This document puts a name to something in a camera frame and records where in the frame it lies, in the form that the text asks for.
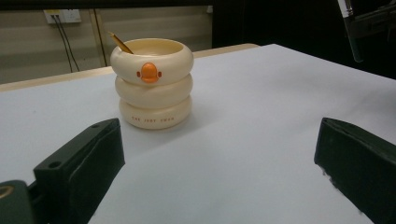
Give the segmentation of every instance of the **cup opening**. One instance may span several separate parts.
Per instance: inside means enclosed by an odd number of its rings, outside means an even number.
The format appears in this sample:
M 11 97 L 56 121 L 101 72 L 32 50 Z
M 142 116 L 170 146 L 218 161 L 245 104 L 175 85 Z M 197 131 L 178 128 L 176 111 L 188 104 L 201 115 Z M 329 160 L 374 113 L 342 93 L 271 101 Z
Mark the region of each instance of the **cup opening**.
M 125 45 L 135 55 L 143 56 L 167 55 L 183 50 L 182 44 L 167 39 L 137 39 L 125 42 Z

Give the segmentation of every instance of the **white tabletop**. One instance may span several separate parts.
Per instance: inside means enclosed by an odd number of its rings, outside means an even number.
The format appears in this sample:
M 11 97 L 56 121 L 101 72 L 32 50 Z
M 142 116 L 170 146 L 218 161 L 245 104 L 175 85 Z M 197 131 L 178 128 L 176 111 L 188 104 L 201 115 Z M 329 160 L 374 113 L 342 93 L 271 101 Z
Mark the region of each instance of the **white tabletop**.
M 0 93 L 0 182 L 120 118 L 126 164 L 90 223 L 372 223 L 314 164 L 323 117 L 396 144 L 396 81 L 270 45 L 195 60 L 180 125 L 137 129 L 115 74 Z

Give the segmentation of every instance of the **electrical cord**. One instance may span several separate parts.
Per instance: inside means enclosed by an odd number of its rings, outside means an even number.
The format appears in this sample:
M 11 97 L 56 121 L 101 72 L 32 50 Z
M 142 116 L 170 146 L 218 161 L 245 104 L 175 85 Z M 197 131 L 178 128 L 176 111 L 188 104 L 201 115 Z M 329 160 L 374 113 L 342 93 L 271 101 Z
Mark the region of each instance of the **electrical cord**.
M 66 42 L 64 42 L 64 48 L 65 48 L 65 50 L 66 50 L 67 59 L 68 59 L 68 61 L 69 61 L 70 71 L 73 72 L 73 67 L 72 67 L 72 65 L 71 65 L 70 57 L 69 57 L 69 54 L 68 54 L 67 47 L 66 47 L 66 44 L 65 44 L 65 43 L 67 43 L 67 46 L 69 47 L 70 55 L 72 56 L 73 62 L 74 62 L 74 64 L 76 65 L 77 70 L 79 71 L 78 64 L 77 64 L 76 59 L 75 59 L 75 57 L 74 57 L 74 55 L 73 55 L 73 50 L 72 50 L 72 48 L 70 47 L 69 39 L 67 38 L 66 32 L 64 31 L 64 27 L 62 26 L 61 19 L 59 18 L 58 15 L 56 15 L 56 16 L 51 16 L 51 17 L 55 20 L 55 23 L 56 23 L 56 25 L 57 25 L 57 27 L 58 27 L 59 33 L 61 34 L 62 40 L 63 40 L 63 41 L 66 40 Z

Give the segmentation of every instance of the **power outlet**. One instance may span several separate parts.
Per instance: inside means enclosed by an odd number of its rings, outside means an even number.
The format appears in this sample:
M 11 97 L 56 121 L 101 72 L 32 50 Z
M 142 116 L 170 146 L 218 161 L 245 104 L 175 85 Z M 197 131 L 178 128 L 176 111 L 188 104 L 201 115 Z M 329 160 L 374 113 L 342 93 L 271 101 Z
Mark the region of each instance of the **power outlet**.
M 61 23 L 81 22 L 78 9 L 46 9 L 44 15 L 48 24 L 55 23 L 52 17 L 58 17 Z

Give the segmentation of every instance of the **pen holder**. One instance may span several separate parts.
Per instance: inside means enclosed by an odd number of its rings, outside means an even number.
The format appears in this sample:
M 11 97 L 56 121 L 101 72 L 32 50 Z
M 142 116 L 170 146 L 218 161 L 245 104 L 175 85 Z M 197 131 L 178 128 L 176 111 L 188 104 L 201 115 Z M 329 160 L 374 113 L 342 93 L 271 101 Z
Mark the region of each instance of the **pen holder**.
M 179 42 L 157 38 L 124 44 L 133 54 L 115 47 L 110 57 L 122 116 L 144 129 L 180 123 L 191 112 L 191 50 Z

